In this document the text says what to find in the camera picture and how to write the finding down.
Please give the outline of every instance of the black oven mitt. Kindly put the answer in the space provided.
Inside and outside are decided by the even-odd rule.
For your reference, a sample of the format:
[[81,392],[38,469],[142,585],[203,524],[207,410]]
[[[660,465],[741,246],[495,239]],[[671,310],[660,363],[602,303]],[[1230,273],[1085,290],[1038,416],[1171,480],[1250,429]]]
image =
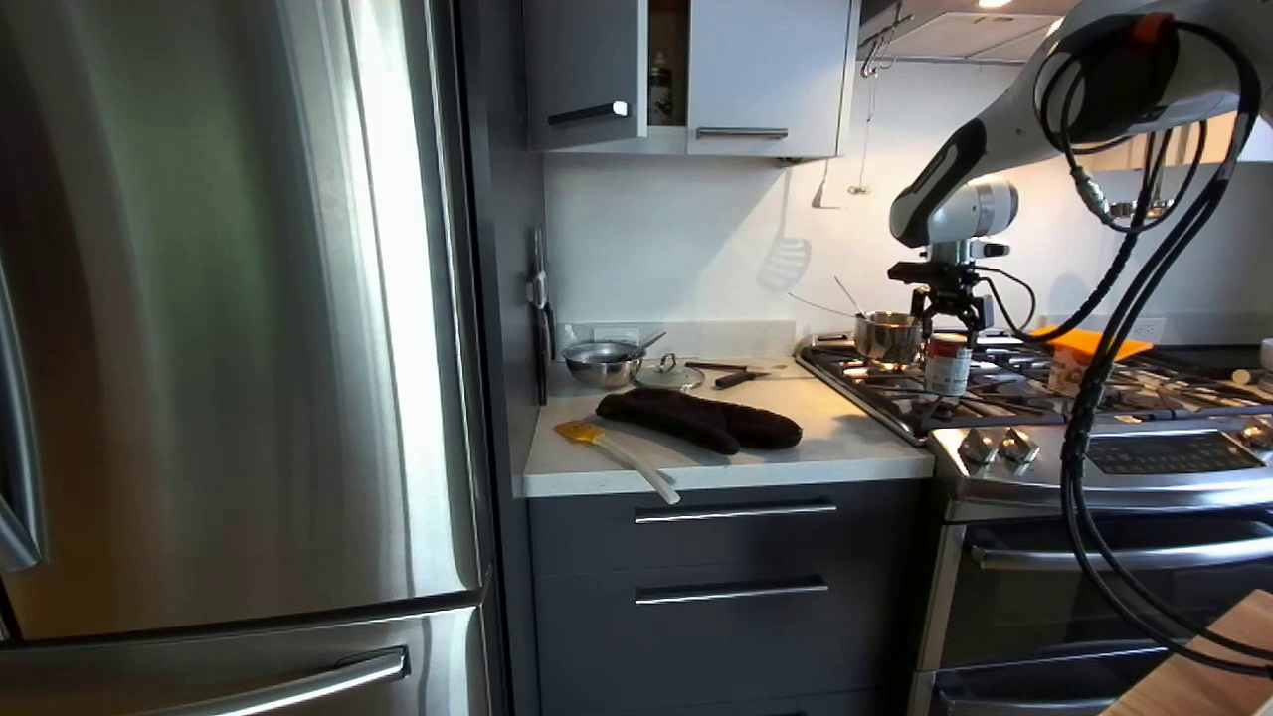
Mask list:
[[628,388],[598,402],[602,416],[650,427],[715,455],[741,451],[786,451],[801,440],[801,427],[772,410],[735,402],[705,402],[676,388]]

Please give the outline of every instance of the oven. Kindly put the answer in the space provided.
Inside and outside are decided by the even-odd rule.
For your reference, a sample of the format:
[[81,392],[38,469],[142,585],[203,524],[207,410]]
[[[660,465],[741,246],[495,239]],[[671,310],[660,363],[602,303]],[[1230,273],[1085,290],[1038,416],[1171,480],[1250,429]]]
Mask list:
[[[939,540],[910,716],[1085,716],[1165,659],[1070,553],[1058,509],[1067,402],[1045,392],[1045,358],[982,354],[956,407],[843,354],[801,363],[935,455]],[[1273,384],[1187,372],[1156,354],[1106,392],[1081,493],[1118,561],[1201,626],[1273,587]]]

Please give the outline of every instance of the saucepan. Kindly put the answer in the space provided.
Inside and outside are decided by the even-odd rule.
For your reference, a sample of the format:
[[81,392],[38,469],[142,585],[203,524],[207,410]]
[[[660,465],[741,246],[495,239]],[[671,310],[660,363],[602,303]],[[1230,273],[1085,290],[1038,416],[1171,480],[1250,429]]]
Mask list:
[[868,366],[910,371],[918,354],[918,322],[910,313],[858,313],[855,345]]
[[660,338],[664,335],[644,341],[581,338],[563,345],[563,371],[586,384],[626,388],[640,372],[644,351]]

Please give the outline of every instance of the wall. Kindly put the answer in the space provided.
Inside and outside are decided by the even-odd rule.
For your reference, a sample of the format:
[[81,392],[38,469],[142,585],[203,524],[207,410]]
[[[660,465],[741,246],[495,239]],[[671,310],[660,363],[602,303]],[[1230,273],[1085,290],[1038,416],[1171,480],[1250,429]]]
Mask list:
[[[990,62],[876,62],[855,87],[847,151],[831,162],[552,154],[546,224],[557,317],[825,330],[851,326],[855,310],[907,310],[910,290],[883,278],[895,257],[914,257],[888,233],[890,195],[1012,81]],[[1081,211],[1063,158],[1008,179],[1021,211],[998,233],[1016,253],[993,268],[1028,278],[1045,313],[1067,313],[1106,272],[1118,233]],[[1273,166],[1242,166],[1138,335],[1273,335],[1270,185]],[[1004,296],[1016,313],[1028,310],[1016,286]]]

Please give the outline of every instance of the refrigerator door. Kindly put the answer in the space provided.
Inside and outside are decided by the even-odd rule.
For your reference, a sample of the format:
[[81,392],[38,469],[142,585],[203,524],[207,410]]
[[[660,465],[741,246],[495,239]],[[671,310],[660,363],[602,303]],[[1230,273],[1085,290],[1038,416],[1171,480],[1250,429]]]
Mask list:
[[473,607],[0,651],[0,711],[483,716]]
[[398,0],[0,0],[20,642],[477,587],[428,32]]

